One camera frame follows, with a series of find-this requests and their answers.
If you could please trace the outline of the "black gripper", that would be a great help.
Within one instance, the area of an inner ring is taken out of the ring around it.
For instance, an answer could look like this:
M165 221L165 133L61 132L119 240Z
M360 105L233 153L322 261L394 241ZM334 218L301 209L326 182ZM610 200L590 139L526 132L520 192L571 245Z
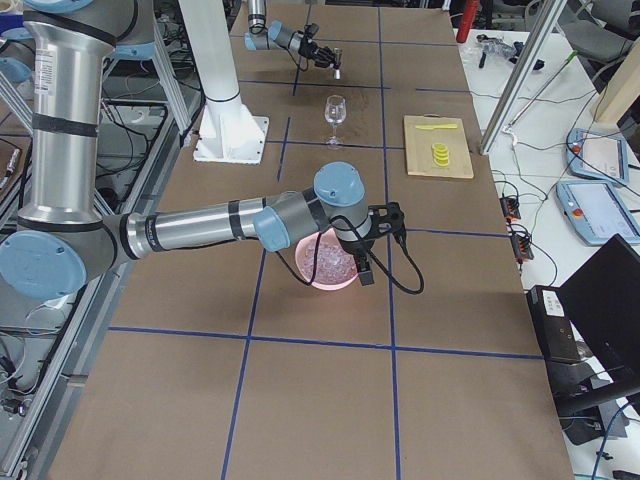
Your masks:
M337 220L337 238L341 248L356 260L356 270L362 286L374 284L374 276L369 259L366 257L374 245L375 236L370 233L372 221L365 220L358 226L351 226L346 220Z
M335 57L342 55L342 49L328 46L320 47L314 41L303 41L299 47L299 55L307 60L317 63L318 68L340 69L340 61Z

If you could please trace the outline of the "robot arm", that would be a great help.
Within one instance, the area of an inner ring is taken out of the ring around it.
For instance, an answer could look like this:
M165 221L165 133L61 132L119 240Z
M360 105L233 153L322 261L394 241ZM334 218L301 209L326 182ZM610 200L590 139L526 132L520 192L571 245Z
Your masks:
M57 299L154 252L257 240L277 252L333 230L364 285L373 210L355 167L323 166L310 188L173 213L103 216L94 206L103 63L118 46L152 55L149 1L29 1L35 46L31 196L1 245L1 275L22 295Z
M283 50L301 71L308 69L301 66L301 61L306 60L317 68L331 69L335 79L341 78L342 50L321 46L314 40L319 32L316 23L306 24L303 30L292 29L277 20L267 24L265 1L248 1L247 7L248 31L244 42L248 50Z

